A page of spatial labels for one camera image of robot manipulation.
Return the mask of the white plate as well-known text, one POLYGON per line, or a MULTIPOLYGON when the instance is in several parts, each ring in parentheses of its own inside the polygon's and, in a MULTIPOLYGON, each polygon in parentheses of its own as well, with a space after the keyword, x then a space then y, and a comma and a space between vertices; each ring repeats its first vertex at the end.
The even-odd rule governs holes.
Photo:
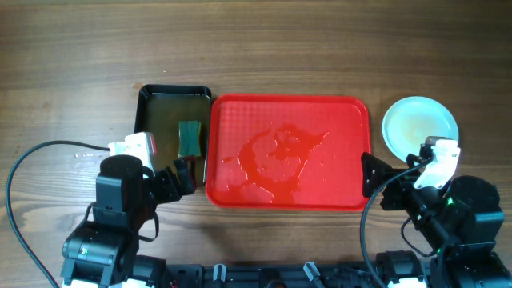
POLYGON ((412 96, 393 104, 382 120, 382 137, 388 149, 403 162, 417 154, 427 137, 459 140, 458 124, 441 103, 412 96))

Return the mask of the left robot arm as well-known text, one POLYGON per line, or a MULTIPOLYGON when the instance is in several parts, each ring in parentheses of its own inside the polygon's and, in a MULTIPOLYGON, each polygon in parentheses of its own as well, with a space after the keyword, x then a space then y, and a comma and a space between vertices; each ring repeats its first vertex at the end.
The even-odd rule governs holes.
POLYGON ((138 254, 142 226, 158 222, 158 205, 177 202, 196 189, 195 164, 174 161, 152 171, 139 158, 115 155, 102 161, 96 200, 62 247, 65 287, 173 287, 166 260, 138 254))

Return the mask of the green sponge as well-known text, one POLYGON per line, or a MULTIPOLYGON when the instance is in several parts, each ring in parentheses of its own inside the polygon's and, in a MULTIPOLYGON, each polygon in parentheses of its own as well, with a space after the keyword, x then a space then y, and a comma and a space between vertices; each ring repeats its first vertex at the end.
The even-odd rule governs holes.
POLYGON ((179 158, 197 158, 202 155, 200 144, 201 126, 200 121, 180 121, 178 124, 179 158))

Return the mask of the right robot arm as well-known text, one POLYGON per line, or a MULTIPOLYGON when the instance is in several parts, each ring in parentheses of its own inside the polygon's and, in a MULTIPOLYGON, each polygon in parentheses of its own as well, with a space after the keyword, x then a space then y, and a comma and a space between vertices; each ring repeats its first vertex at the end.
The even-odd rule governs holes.
POLYGON ((381 287, 509 287, 511 274, 493 251, 504 223, 496 186, 474 176, 455 178, 458 153, 424 146, 408 155, 408 167, 394 169, 372 154, 361 156, 363 195, 381 194, 384 210, 404 210, 407 221, 432 251, 424 266, 417 248, 385 252, 367 260, 381 287))

